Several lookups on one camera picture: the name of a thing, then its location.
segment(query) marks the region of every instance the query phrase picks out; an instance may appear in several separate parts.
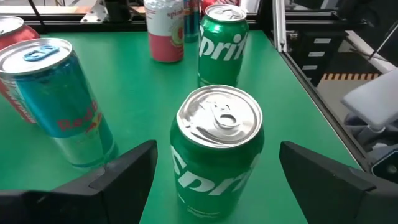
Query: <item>sprite logo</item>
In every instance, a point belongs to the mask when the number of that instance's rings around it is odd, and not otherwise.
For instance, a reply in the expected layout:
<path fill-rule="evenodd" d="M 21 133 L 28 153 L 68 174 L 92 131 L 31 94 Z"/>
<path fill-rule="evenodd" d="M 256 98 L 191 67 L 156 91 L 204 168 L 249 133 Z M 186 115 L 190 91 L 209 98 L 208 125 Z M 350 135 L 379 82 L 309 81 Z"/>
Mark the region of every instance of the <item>sprite logo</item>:
<path fill-rule="evenodd" d="M 243 48 L 248 38 L 248 34 L 244 37 L 242 37 L 241 34 L 235 34 L 232 39 L 233 43 L 219 42 L 215 44 L 209 38 L 203 36 L 203 33 L 203 27 L 200 26 L 201 41 L 199 43 L 199 57 L 202 55 L 211 55 L 210 58 L 214 60 L 218 60 L 222 51 L 226 52 L 223 58 L 224 61 L 229 61 L 232 58 L 233 60 L 237 60 L 243 54 Z"/>
<path fill-rule="evenodd" d="M 208 180 L 204 177 L 200 177 L 187 169 L 188 164 L 182 159 L 180 154 L 171 146 L 173 163 L 174 163 L 174 172 L 179 176 L 178 182 L 183 188 L 189 188 L 196 192 L 206 192 L 208 195 L 221 195 L 225 192 L 234 192 L 239 190 L 244 186 L 244 184 L 248 181 L 248 178 L 253 171 L 254 166 L 256 165 L 258 159 L 260 158 L 260 154 L 256 155 L 250 165 L 250 169 L 237 177 L 227 178 L 222 180 L 220 183 L 215 183 L 212 180 Z M 184 173 L 178 168 L 178 165 L 182 168 L 182 170 L 186 170 Z"/>

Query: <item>green can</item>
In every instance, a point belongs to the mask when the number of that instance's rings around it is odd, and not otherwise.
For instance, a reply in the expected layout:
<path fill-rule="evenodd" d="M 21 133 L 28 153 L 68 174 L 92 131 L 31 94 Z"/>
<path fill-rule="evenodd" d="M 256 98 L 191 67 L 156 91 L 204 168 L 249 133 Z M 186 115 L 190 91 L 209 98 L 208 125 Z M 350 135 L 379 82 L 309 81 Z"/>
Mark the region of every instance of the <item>green can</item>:
<path fill-rule="evenodd" d="M 170 132 L 177 194 L 200 218 L 228 216 L 260 158 L 262 111 L 249 94 L 204 86 L 183 102 Z"/>
<path fill-rule="evenodd" d="M 236 86 L 248 32 L 246 13 L 240 7 L 214 4 L 206 8 L 200 25 L 198 86 Z"/>

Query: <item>blue and silver can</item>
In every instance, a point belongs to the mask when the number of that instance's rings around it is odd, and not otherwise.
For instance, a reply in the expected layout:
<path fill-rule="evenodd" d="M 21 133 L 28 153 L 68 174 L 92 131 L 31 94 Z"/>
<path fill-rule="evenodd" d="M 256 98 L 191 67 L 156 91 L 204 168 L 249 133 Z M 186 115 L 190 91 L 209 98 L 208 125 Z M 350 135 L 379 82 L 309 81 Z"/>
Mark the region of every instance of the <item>blue and silver can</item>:
<path fill-rule="evenodd" d="M 196 42 L 199 37 L 200 0 L 184 0 L 184 39 Z"/>
<path fill-rule="evenodd" d="M 97 167 L 118 153 L 71 43 L 41 38 L 6 47 L 0 78 L 15 85 L 73 166 Z"/>

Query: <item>aluminum can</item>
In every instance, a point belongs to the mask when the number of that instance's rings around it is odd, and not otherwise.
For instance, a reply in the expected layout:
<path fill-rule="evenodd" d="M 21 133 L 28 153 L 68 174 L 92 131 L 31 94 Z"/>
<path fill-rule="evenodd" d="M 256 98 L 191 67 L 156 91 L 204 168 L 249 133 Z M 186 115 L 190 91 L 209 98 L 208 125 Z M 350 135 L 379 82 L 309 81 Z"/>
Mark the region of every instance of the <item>aluminum can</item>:
<path fill-rule="evenodd" d="M 38 33 L 24 24 L 24 20 L 15 16 L 0 16 L 0 50 L 12 44 L 39 38 Z M 36 123 L 32 113 L 26 107 L 23 97 L 14 85 L 0 80 L 0 93 L 21 117 L 28 123 Z"/>
<path fill-rule="evenodd" d="M 183 0 L 145 0 L 145 15 L 152 58 L 178 62 L 183 58 Z"/>
<path fill-rule="evenodd" d="M 236 86 L 249 26 L 238 6 L 214 4 L 200 26 L 198 86 Z"/>
<path fill-rule="evenodd" d="M 196 42 L 199 38 L 199 0 L 184 0 L 184 39 Z"/>
<path fill-rule="evenodd" d="M 117 154 L 71 43 L 42 38 L 2 49 L 0 77 L 18 89 L 37 123 L 73 166 L 97 167 Z"/>
<path fill-rule="evenodd" d="M 207 7 L 214 4 L 231 4 L 234 6 L 240 6 L 241 0 L 201 0 L 201 12 L 205 14 Z"/>
<path fill-rule="evenodd" d="M 199 88 L 178 110 L 170 142 L 182 207 L 200 218 L 226 217 L 260 158 L 262 111 L 237 88 Z"/>

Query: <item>silver can lid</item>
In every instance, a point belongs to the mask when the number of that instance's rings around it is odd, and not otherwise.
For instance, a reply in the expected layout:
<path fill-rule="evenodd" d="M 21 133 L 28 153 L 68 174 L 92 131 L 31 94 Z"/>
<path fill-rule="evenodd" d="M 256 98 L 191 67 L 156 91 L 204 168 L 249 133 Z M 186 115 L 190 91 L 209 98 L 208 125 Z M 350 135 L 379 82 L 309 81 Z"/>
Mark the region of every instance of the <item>silver can lid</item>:
<path fill-rule="evenodd" d="M 206 15 L 220 22 L 239 22 L 246 19 L 246 12 L 239 6 L 214 4 L 206 8 Z"/>
<path fill-rule="evenodd" d="M 0 76 L 22 76 L 60 64 L 72 53 L 72 45 L 58 38 L 39 38 L 0 50 Z"/>
<path fill-rule="evenodd" d="M 17 31 L 24 25 L 24 20 L 16 16 L 0 16 L 0 37 Z"/>
<path fill-rule="evenodd" d="M 177 112 L 177 123 L 189 140 L 212 149 L 243 145 L 257 135 L 262 111 L 246 92 L 210 85 L 189 94 Z"/>

